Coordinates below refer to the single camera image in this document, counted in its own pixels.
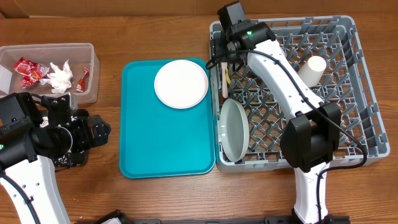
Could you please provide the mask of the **grey round plate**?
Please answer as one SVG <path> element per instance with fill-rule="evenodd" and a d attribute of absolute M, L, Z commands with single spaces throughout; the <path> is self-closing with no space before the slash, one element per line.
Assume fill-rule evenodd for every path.
<path fill-rule="evenodd" d="M 242 105 L 227 99 L 221 108 L 221 144 L 226 157 L 231 162 L 240 161 L 249 146 L 249 123 Z"/>

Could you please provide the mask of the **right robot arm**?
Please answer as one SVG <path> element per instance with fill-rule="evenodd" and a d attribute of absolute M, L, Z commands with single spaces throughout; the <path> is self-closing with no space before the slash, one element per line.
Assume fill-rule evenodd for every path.
<path fill-rule="evenodd" d="M 332 223 L 325 203 L 326 175 L 338 148 L 340 107 L 326 104 L 309 89 L 287 60 L 275 34 L 264 22 L 222 22 L 223 45 L 217 61 L 242 61 L 271 91 L 287 125 L 280 148 L 294 168 L 298 223 Z"/>

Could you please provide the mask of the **large red snack wrapper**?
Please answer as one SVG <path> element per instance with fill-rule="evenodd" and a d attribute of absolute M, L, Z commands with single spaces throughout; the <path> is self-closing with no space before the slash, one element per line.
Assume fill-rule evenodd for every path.
<path fill-rule="evenodd" d="M 50 70 L 48 67 L 42 64 L 26 60 L 24 57 L 21 57 L 14 64 L 13 69 L 22 75 L 22 78 L 19 82 L 19 86 L 21 88 L 27 88 L 36 84 L 43 77 L 45 77 Z"/>

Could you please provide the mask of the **white round plate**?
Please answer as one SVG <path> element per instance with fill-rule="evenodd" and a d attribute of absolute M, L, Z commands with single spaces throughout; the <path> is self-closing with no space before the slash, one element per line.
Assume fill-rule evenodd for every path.
<path fill-rule="evenodd" d="M 175 109 L 199 104 L 208 92 L 209 81 L 199 64 L 190 60 L 173 60 L 157 72 L 154 90 L 158 99 Z"/>

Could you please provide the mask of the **white paper cup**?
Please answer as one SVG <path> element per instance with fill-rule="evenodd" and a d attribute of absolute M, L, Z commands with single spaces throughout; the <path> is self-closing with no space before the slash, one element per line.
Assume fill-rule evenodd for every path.
<path fill-rule="evenodd" d="M 310 57 L 298 71 L 299 77 L 308 87 L 314 87 L 320 81 L 326 69 L 326 61 L 320 56 Z"/>

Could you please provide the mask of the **white napkin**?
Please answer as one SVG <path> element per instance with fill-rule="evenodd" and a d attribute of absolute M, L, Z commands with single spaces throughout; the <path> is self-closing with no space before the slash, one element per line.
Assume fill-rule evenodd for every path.
<path fill-rule="evenodd" d="M 52 93 L 61 94 L 65 93 L 72 87 L 71 79 L 73 77 L 72 71 L 69 66 L 69 60 L 63 64 L 63 69 L 59 69 L 54 63 L 50 63 L 53 73 L 48 73 L 45 78 L 40 79 L 40 84 L 49 84 L 52 86 Z"/>

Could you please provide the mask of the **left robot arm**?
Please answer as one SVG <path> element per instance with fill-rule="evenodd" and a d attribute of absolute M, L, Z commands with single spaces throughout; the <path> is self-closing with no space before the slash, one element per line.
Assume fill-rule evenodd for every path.
<path fill-rule="evenodd" d="M 1 184 L 21 223 L 69 223 L 53 163 L 106 144 L 111 126 L 71 93 L 12 93 L 1 98 L 1 121 Z"/>

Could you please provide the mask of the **white plastic fork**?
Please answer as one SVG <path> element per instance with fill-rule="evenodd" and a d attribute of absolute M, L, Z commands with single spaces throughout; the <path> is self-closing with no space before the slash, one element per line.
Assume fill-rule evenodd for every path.
<path fill-rule="evenodd" d="M 223 98 L 228 97 L 228 86 L 226 81 L 227 71 L 228 64 L 226 62 L 221 62 L 221 90 Z"/>

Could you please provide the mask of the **yellow plastic spoon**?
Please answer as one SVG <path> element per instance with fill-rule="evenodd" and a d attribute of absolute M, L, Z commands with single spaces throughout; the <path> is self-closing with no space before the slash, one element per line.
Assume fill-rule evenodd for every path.
<path fill-rule="evenodd" d="M 231 79 L 230 79 L 229 71 L 228 71 L 227 68 L 225 70 L 225 73 L 226 73 L 226 82 L 227 82 L 228 85 L 230 85 L 231 84 Z"/>

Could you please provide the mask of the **small red sauce packet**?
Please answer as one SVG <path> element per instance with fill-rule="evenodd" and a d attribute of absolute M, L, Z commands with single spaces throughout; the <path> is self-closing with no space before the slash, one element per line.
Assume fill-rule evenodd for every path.
<path fill-rule="evenodd" d="M 79 79 L 78 84 L 76 86 L 76 91 L 79 93 L 83 93 L 86 90 L 86 81 L 89 79 L 90 71 L 84 67 L 83 68 L 83 76 Z"/>

